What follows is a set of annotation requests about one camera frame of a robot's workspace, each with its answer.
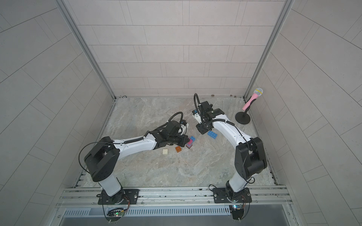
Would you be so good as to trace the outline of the magenta lego brick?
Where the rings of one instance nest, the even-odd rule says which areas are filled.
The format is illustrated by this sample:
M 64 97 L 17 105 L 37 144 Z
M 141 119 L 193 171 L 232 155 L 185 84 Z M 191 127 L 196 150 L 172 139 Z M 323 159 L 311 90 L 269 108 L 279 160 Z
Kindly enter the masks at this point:
M 185 145 L 188 149 L 191 149 L 191 147 L 192 147 L 192 145 L 193 145 L 193 140 L 189 140 L 189 142 Z

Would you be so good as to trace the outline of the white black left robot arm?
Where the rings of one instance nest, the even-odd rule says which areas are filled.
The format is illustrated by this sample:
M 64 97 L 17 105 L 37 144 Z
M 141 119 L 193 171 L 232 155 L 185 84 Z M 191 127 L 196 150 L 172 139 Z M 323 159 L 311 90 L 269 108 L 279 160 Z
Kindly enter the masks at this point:
M 123 187 L 113 173 L 117 162 L 126 156 L 165 146 L 184 147 L 189 142 L 187 127 L 183 113 L 177 112 L 165 124 L 147 131 L 143 136 L 121 140 L 103 137 L 91 143 L 94 147 L 84 157 L 86 171 L 109 197 L 120 195 Z

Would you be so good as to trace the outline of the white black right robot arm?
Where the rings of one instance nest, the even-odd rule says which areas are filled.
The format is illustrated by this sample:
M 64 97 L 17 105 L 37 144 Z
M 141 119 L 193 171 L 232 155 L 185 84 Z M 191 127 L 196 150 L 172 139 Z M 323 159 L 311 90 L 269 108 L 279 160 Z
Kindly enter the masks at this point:
M 225 192 L 231 202 L 239 201 L 244 196 L 244 190 L 251 178 L 267 168 L 263 142 L 260 138 L 252 138 L 239 130 L 221 109 L 213 109 L 213 105 L 207 101 L 200 102 L 196 93 L 193 101 L 195 110 L 192 113 L 198 122 L 196 125 L 198 131 L 205 134 L 216 129 L 235 148 L 236 172 L 226 182 Z

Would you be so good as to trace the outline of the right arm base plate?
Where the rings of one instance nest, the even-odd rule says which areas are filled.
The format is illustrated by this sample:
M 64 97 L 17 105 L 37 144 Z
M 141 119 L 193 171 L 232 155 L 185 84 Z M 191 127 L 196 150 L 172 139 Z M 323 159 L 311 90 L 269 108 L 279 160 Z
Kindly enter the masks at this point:
M 250 190 L 246 187 L 239 192 L 234 192 L 231 188 L 212 188 L 215 203 L 251 203 Z

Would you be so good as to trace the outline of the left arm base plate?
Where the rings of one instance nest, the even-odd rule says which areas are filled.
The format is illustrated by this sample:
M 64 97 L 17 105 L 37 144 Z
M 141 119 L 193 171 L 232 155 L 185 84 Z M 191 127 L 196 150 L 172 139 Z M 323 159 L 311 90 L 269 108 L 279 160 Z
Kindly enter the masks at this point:
M 121 189 L 114 196 L 109 196 L 103 189 L 98 197 L 98 205 L 126 205 L 136 204 L 139 196 L 139 189 Z

